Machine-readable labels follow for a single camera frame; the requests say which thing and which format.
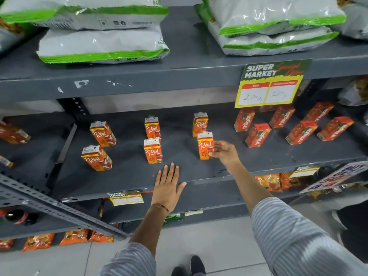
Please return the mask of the person's right hand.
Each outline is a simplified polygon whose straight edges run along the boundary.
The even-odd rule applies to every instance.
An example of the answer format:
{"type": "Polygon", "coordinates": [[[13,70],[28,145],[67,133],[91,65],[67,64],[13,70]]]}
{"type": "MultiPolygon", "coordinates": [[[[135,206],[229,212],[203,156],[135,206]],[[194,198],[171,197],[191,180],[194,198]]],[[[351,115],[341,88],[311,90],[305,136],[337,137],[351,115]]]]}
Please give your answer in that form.
{"type": "Polygon", "coordinates": [[[227,169],[231,169],[237,165],[241,165],[235,146],[226,142],[226,153],[224,157],[218,158],[227,169]]]}

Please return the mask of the person's left hand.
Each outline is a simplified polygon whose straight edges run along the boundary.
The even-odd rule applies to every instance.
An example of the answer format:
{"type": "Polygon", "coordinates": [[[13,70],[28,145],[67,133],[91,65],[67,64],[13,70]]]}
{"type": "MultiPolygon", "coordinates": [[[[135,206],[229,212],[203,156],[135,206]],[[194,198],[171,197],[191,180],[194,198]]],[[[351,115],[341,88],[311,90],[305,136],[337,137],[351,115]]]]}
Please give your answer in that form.
{"type": "Polygon", "coordinates": [[[160,185],[153,190],[152,204],[161,204],[168,209],[169,213],[172,213],[175,209],[180,197],[176,197],[176,188],[178,183],[178,178],[180,175],[179,166],[175,165],[175,172],[172,182],[166,182],[167,172],[170,166],[165,165],[163,170],[159,170],[157,176],[161,176],[160,185]]]}

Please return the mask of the orange white juice carton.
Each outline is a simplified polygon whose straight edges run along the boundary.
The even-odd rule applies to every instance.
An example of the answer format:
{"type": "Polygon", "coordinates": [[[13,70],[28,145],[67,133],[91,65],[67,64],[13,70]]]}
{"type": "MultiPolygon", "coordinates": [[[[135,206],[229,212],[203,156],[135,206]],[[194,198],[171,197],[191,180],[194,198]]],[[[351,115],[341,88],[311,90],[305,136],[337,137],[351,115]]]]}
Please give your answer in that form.
{"type": "Polygon", "coordinates": [[[197,134],[197,142],[200,160],[210,160],[210,152],[214,151],[214,138],[212,132],[202,132],[197,134]]]}

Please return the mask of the person's left forearm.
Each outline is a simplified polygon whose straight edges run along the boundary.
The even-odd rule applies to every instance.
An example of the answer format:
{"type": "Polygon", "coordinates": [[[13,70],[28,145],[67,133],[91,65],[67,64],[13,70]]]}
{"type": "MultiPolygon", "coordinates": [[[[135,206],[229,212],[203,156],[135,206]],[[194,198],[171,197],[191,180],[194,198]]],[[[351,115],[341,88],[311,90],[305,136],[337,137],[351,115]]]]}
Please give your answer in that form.
{"type": "Polygon", "coordinates": [[[153,258],[156,256],[157,244],[168,209],[161,204],[152,204],[144,219],[135,230],[130,242],[145,246],[153,258]]]}

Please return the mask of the person's right forearm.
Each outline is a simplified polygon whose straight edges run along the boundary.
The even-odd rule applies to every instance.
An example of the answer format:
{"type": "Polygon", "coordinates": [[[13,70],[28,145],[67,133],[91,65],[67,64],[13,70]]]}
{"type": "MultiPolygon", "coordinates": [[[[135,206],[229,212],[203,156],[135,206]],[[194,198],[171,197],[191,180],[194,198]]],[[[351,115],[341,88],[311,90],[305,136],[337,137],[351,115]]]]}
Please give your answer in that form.
{"type": "Polygon", "coordinates": [[[252,176],[239,160],[226,165],[228,172],[233,176],[240,194],[252,215],[255,206],[262,200],[272,197],[257,179],[252,176]]]}

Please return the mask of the group of orange juice cartons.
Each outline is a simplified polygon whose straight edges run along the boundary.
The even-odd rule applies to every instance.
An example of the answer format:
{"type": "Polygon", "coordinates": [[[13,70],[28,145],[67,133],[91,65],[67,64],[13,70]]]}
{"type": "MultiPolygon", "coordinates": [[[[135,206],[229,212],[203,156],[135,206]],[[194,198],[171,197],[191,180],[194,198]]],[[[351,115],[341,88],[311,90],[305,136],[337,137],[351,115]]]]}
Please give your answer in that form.
{"type": "MultiPolygon", "coordinates": [[[[205,112],[194,114],[192,136],[197,137],[206,132],[208,115],[205,112]]],[[[144,140],[144,151],[149,164],[163,162],[161,149],[161,133],[159,118],[149,116],[145,118],[145,131],[147,139],[144,140]]],[[[117,144],[115,135],[106,121],[95,121],[90,125],[90,132],[97,140],[98,145],[90,145],[83,148],[81,157],[95,171],[107,171],[112,169],[112,160],[104,151],[104,148],[114,147],[117,144]]]]}

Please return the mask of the small yellow green shelf label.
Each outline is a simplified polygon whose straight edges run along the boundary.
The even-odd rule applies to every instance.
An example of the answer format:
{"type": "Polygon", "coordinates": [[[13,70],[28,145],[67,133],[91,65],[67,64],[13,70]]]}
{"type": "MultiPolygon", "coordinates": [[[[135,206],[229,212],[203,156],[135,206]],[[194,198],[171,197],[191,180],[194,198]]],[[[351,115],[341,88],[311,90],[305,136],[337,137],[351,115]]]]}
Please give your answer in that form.
{"type": "Polygon", "coordinates": [[[108,198],[114,207],[144,203],[141,191],[139,190],[108,193],[108,198]]]}
{"type": "Polygon", "coordinates": [[[320,167],[318,166],[300,166],[291,172],[289,178],[312,176],[319,170],[319,168],[320,167]]]}

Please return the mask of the group of red drink cartons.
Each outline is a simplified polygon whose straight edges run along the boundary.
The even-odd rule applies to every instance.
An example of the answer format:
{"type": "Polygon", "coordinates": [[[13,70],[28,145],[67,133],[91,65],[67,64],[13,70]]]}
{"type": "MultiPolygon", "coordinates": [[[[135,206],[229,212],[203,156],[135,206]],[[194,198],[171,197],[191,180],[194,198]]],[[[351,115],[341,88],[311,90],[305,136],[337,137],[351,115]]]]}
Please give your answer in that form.
{"type": "MultiPolygon", "coordinates": [[[[318,123],[328,115],[334,108],[332,103],[317,102],[307,115],[298,122],[298,124],[288,133],[285,140],[289,145],[302,144],[317,129],[318,123]]],[[[240,109],[234,129],[236,132],[250,130],[245,143],[248,148],[260,147],[272,129],[283,128],[295,113],[296,108],[292,105],[265,106],[265,107],[247,107],[240,109]],[[268,123],[251,123],[256,112],[264,112],[275,109],[275,113],[268,123]]],[[[334,117],[322,130],[317,133],[317,137],[323,141],[332,141],[345,132],[354,121],[348,116],[334,117]]]]}

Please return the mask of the orange yellow food packet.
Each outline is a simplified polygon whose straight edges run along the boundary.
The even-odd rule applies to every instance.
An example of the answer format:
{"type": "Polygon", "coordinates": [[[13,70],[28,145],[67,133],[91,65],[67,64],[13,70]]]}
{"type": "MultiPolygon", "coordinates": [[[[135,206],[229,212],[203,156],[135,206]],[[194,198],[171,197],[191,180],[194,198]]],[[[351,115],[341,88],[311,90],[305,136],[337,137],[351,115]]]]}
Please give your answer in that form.
{"type": "Polygon", "coordinates": [[[264,175],[264,176],[255,176],[255,179],[269,192],[283,192],[281,183],[280,183],[280,173],[264,175]]]}
{"type": "Polygon", "coordinates": [[[279,181],[281,189],[288,190],[293,187],[301,186],[301,181],[298,177],[291,177],[293,171],[280,173],[279,181]]]}

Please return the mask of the person's right black shoe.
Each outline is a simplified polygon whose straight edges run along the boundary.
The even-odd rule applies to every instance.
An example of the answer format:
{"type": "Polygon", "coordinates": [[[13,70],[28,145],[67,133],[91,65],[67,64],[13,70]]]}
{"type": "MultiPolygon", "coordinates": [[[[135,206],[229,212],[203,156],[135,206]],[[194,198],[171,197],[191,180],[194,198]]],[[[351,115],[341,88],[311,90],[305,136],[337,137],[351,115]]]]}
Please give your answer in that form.
{"type": "Polygon", "coordinates": [[[197,255],[192,255],[190,260],[191,276],[206,276],[205,266],[197,255]]]}

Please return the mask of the large yellow green price sign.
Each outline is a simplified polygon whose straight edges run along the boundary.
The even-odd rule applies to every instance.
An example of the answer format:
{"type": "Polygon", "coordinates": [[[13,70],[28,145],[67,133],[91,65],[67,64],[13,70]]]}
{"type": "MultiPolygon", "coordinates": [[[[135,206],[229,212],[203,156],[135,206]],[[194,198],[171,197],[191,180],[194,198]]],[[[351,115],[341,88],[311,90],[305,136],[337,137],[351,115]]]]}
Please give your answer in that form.
{"type": "Polygon", "coordinates": [[[235,108],[293,102],[312,59],[247,64],[240,79],[235,108]]]}

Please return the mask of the white red blue offer sign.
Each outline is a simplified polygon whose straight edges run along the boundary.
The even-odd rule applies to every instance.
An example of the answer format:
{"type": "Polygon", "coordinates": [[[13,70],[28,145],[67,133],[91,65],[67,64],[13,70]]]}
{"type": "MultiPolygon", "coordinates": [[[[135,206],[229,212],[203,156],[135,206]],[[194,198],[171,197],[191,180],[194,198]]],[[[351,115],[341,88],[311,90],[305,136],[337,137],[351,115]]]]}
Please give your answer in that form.
{"type": "Polygon", "coordinates": [[[299,194],[305,194],[316,190],[331,189],[344,181],[368,170],[368,160],[360,162],[351,162],[346,165],[340,165],[338,168],[322,167],[312,176],[311,184],[299,194]]]}

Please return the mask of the grey striped shirt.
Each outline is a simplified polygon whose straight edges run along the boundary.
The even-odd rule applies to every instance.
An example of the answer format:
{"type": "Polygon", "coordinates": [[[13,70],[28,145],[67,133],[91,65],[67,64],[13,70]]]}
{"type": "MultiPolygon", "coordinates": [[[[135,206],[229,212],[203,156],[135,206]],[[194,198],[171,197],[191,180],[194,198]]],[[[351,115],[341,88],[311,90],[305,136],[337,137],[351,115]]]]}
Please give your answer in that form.
{"type": "MultiPolygon", "coordinates": [[[[368,276],[368,266],[282,200],[260,201],[251,215],[254,238],[274,276],[368,276]]],[[[129,242],[98,276],[156,276],[156,261],[129,242]]]]}

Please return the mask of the row of white green bags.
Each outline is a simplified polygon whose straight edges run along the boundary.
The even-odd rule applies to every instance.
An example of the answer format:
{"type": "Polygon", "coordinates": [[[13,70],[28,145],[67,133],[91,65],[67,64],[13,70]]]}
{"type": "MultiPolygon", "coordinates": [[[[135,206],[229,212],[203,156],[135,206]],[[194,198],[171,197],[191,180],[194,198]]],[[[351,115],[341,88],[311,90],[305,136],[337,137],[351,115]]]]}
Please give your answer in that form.
{"type": "MultiPolygon", "coordinates": [[[[368,0],[202,0],[194,9],[225,55],[313,50],[339,34],[368,41],[368,0]]],[[[47,64],[119,64],[164,58],[160,0],[0,0],[7,36],[48,28],[37,55],[47,64]]]]}

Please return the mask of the black bag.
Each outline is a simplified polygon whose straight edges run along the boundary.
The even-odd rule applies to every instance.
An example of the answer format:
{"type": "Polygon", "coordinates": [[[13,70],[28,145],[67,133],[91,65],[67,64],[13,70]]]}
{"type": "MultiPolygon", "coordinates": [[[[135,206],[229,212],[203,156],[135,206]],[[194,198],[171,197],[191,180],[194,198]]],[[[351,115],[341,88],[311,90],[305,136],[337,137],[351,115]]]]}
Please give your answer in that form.
{"type": "Polygon", "coordinates": [[[339,242],[368,264],[368,199],[336,210],[333,217],[344,228],[338,234],[339,242]]]}

